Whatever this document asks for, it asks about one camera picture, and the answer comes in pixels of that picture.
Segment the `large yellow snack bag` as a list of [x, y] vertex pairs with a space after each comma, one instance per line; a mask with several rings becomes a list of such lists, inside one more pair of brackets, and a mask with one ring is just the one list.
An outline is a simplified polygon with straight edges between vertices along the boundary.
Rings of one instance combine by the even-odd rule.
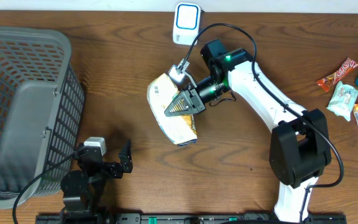
[[164, 113], [178, 93], [177, 86], [163, 73], [148, 85], [147, 101], [160, 129], [174, 145], [195, 144], [197, 133], [193, 115], [167, 117]]

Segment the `teal wet wipes pack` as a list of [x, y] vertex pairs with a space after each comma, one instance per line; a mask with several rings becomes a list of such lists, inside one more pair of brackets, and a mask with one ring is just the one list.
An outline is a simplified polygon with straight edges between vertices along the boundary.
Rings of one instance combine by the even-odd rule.
[[351, 85], [339, 81], [335, 87], [327, 109], [336, 116], [342, 116], [346, 121], [351, 120], [351, 112], [358, 97], [358, 90]]

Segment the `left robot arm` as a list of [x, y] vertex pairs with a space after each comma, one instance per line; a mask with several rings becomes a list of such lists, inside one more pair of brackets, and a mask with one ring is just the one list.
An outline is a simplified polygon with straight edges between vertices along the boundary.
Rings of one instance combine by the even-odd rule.
[[133, 170], [132, 143], [128, 140], [118, 154], [119, 162], [105, 162], [105, 139], [90, 137], [78, 146], [74, 159], [80, 167], [67, 173], [61, 181], [65, 207], [59, 214], [60, 223], [115, 223], [107, 208], [99, 201], [107, 181], [120, 179]]

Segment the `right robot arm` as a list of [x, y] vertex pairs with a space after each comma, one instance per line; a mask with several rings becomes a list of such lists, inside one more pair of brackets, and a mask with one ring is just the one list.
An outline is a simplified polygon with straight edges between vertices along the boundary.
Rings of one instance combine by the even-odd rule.
[[310, 187], [331, 163], [328, 143], [309, 127], [313, 124], [327, 134], [325, 115], [318, 109], [307, 111], [285, 96], [245, 49], [228, 52], [215, 39], [206, 43], [200, 54], [210, 76], [179, 92], [165, 109], [165, 116], [199, 114], [229, 90], [243, 97], [271, 132], [269, 163], [280, 181], [273, 212], [283, 222], [305, 221]]

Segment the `orange brown candy bar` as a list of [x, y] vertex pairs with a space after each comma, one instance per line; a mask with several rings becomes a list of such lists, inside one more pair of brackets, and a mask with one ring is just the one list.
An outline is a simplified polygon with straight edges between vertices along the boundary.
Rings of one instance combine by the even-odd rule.
[[328, 92], [337, 82], [344, 78], [348, 73], [358, 67], [358, 62], [349, 57], [343, 61], [341, 66], [332, 74], [316, 81], [325, 92]]

